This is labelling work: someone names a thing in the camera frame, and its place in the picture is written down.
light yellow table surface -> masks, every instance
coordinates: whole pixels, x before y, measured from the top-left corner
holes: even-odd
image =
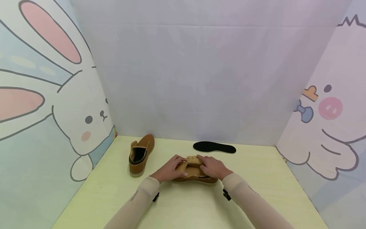
[[[118,136],[76,193],[52,229],[102,229],[135,192],[140,182],[173,155],[196,155],[194,142],[156,139],[145,173],[133,178],[128,172],[130,144],[136,137]],[[279,211],[295,229],[327,229],[309,198],[274,147],[233,145],[233,155],[209,154],[241,175]],[[160,196],[147,210],[138,228],[143,229],[243,229],[253,228],[241,209],[215,186],[196,182],[165,182]]]

arm sleeve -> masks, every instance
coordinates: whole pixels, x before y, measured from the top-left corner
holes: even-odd
[[[241,176],[232,173],[223,179],[223,184],[256,229],[294,229]]]
[[[158,194],[160,183],[151,177],[145,178],[136,192],[112,217],[104,229],[133,229],[142,214]]]

rabbit eye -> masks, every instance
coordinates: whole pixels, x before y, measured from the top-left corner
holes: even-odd
[[[90,124],[90,123],[92,123],[92,121],[93,121],[93,117],[90,115],[85,118],[86,124]]]
[[[330,84],[326,85],[324,88],[325,93],[330,92],[331,90],[332,90],[332,86]]]

brown shoe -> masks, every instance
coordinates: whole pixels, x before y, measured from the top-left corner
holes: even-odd
[[[145,166],[150,153],[155,145],[154,136],[148,134],[144,136],[138,143],[131,143],[130,153],[130,174],[133,177],[139,177],[145,171]]]
[[[204,174],[203,171],[199,168],[201,165],[203,165],[203,163],[197,158],[197,156],[187,157],[187,161],[178,166],[176,170],[180,172],[186,172],[188,173],[188,176],[179,177],[172,181],[179,183],[186,181],[199,181],[208,184],[216,183],[218,179]]]

shoe insole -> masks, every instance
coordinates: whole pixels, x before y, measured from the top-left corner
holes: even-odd
[[[185,170],[186,173],[188,173],[188,177],[190,176],[196,176],[196,177],[204,177],[206,174],[200,169],[195,167],[187,167]]]
[[[224,145],[220,143],[215,143],[211,141],[200,141],[193,144],[193,148],[200,152],[213,152],[213,151],[220,151],[228,154],[234,154],[236,149],[234,146],[231,145]]]
[[[145,156],[145,148],[135,148],[135,156],[133,161],[134,162],[138,162],[139,160],[143,159],[143,157]]]

